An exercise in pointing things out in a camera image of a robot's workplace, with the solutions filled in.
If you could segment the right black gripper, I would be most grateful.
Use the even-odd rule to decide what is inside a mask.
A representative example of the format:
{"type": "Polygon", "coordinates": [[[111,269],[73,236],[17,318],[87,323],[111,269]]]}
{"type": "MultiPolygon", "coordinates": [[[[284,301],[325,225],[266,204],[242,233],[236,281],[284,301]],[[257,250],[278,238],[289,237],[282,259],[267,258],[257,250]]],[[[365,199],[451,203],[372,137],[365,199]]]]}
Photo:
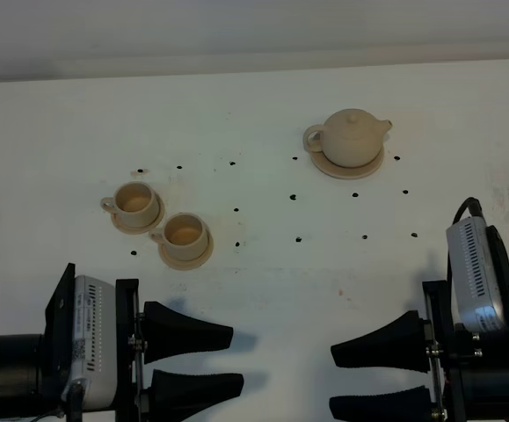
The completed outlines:
{"type": "Polygon", "coordinates": [[[431,365],[434,402],[425,386],[375,396],[331,397],[332,417],[351,422],[509,421],[509,260],[494,226],[487,226],[487,237],[507,330],[466,330],[452,275],[425,281],[428,321],[416,310],[407,311],[376,331],[332,346],[331,355],[337,367],[346,368],[427,373],[431,365]]]}

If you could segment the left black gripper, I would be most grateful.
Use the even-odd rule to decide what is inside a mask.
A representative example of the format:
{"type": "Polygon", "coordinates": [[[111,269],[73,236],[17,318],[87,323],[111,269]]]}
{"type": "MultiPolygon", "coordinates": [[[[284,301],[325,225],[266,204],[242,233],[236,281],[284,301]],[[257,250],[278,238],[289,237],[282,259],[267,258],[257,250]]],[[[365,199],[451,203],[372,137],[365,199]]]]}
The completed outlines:
{"type": "MultiPolygon", "coordinates": [[[[82,409],[83,388],[74,385],[62,397],[72,361],[72,330],[76,267],[69,263],[49,300],[44,331],[44,391],[57,402],[68,421],[84,414],[113,411],[118,421],[142,421],[146,409],[142,370],[144,363],[187,353],[225,350],[233,328],[202,321],[145,302],[141,330],[136,279],[117,280],[115,289],[117,339],[117,389],[113,403],[101,411],[82,409]]],[[[184,375],[154,370],[148,391],[149,421],[185,421],[212,406],[239,397],[244,387],[240,374],[184,375]]]]}

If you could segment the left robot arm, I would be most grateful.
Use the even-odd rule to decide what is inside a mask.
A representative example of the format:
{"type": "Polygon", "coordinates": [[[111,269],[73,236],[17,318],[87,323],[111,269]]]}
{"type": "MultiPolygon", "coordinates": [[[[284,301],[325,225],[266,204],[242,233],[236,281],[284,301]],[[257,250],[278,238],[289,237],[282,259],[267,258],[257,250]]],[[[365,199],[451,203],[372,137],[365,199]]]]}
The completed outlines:
{"type": "Polygon", "coordinates": [[[119,421],[183,421],[239,397],[240,374],[183,375],[146,364],[229,348],[234,331],[140,302],[136,279],[109,284],[68,265],[41,334],[0,336],[0,419],[79,421],[111,411],[119,421]]]}

